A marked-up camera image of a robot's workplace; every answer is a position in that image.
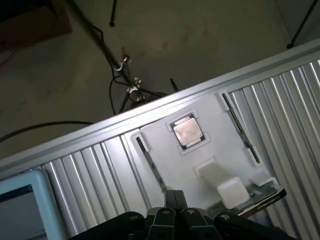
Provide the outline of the white plastic parts rack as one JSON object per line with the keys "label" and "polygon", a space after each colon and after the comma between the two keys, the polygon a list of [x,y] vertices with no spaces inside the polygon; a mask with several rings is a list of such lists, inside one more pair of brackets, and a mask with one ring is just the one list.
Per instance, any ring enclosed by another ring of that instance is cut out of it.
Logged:
{"label": "white plastic parts rack", "polygon": [[[279,185],[245,126],[262,162],[254,165],[223,103],[222,92],[200,98],[130,136],[138,157],[151,170],[136,141],[142,135],[166,190],[182,190],[190,206],[205,210],[219,202],[232,209],[249,201],[253,197],[251,185]],[[195,116],[205,141],[183,150],[171,124],[188,114]]]}

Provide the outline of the black disk drive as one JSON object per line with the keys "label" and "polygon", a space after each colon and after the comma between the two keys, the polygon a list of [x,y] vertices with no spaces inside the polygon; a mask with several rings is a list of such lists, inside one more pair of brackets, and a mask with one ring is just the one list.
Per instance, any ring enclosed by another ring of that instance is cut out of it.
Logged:
{"label": "black disk drive", "polygon": [[273,205],[287,195],[286,190],[278,184],[265,184],[261,187],[251,185],[249,193],[253,194],[253,197],[250,198],[248,203],[244,203],[242,208],[239,206],[236,208],[236,215],[248,218]]}

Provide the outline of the silver CPU chip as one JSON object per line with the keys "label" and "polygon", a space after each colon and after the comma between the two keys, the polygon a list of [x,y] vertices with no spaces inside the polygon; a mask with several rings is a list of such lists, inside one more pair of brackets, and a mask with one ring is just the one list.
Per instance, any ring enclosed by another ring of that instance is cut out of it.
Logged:
{"label": "silver CPU chip", "polygon": [[183,150],[206,140],[204,132],[192,113],[171,123],[170,127]]}

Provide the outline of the light blue teach pendant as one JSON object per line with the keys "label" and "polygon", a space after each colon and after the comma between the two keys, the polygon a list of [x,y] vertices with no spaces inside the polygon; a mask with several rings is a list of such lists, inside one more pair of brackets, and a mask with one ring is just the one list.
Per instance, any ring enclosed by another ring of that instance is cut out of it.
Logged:
{"label": "light blue teach pendant", "polygon": [[48,174],[29,170],[0,180],[0,240],[66,240]]}

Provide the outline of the black tripod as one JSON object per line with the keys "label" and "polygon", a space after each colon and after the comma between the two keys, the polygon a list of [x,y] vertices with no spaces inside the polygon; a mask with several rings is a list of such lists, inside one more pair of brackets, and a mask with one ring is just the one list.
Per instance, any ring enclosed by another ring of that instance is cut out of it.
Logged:
{"label": "black tripod", "polygon": [[[130,74],[131,62],[130,56],[126,54],[126,51],[122,51],[122,60],[118,61],[112,54],[109,47],[104,40],[103,31],[95,26],[81,11],[79,6],[74,0],[65,0],[71,11],[76,16],[78,22],[82,25],[82,28],[92,38],[96,45],[101,50],[102,54],[106,58],[110,69],[112,79],[108,87],[108,96],[111,104],[111,109],[114,115],[124,112],[127,102],[130,100],[130,109],[145,105],[152,101],[158,100],[166,96],[163,92],[154,92],[141,87],[142,81],[139,78],[132,78]],[[124,85],[127,87],[124,99],[120,106],[119,111],[116,111],[113,98],[112,98],[112,86],[113,84]]]}

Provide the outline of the black tripod leg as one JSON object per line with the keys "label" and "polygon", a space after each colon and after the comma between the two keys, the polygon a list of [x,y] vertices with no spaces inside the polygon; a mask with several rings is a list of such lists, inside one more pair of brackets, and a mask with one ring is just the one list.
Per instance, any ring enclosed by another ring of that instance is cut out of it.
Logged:
{"label": "black tripod leg", "polygon": [[301,24],[299,25],[296,33],[294,34],[293,38],[291,39],[291,41],[289,42],[289,44],[286,46],[286,49],[289,50],[291,48],[293,48],[295,46],[295,42],[298,38],[298,36],[300,35],[303,27],[305,26],[307,20],[309,19],[311,13],[313,12],[314,8],[316,7],[317,3],[319,2],[319,0],[313,0],[311,6],[309,7],[307,13],[305,14]]}
{"label": "black tripod leg", "polygon": [[109,21],[109,26],[111,28],[115,26],[117,4],[118,4],[118,0],[113,0],[111,14],[110,14],[110,21]]}

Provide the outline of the brown cardboard box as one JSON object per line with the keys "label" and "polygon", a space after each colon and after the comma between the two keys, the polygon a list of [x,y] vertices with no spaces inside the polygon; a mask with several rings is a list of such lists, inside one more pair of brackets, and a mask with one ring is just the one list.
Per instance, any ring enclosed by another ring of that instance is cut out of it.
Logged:
{"label": "brown cardboard box", "polygon": [[26,48],[72,31],[62,0],[49,0],[45,6],[0,21],[0,53]]}

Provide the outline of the aluminium table frame rail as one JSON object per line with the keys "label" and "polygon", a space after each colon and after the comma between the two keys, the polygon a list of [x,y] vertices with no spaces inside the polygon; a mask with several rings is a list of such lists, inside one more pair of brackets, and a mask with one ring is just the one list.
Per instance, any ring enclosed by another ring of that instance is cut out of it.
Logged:
{"label": "aluminium table frame rail", "polygon": [[232,93],[318,59],[320,38],[1,159],[0,179],[148,125],[208,94]]}

